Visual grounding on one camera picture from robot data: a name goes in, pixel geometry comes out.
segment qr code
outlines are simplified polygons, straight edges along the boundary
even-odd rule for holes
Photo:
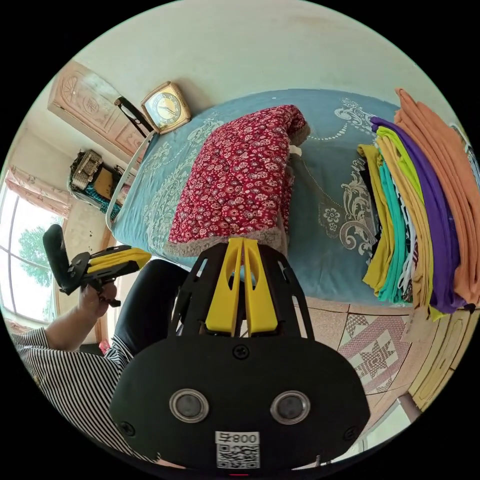
[[[258,469],[260,445],[217,444],[216,466],[220,469]]]

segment curtain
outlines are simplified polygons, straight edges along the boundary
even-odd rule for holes
[[[72,209],[72,196],[67,191],[55,188],[13,165],[6,173],[5,184],[30,204],[68,218]]]

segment red floral blanket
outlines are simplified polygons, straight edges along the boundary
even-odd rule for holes
[[[212,132],[180,196],[165,252],[196,257],[230,237],[247,237],[286,254],[290,145],[309,134],[294,105],[266,108]]]

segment hand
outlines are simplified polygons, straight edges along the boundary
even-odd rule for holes
[[[87,285],[78,299],[78,309],[88,318],[99,319],[103,317],[109,308],[106,300],[114,300],[117,295],[117,287],[113,283],[107,283],[101,293],[92,286]]]

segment carved wooden door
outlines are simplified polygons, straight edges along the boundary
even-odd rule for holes
[[[71,61],[53,83],[48,109],[113,154],[120,150],[129,159],[145,138],[114,105],[120,96],[95,72]]]

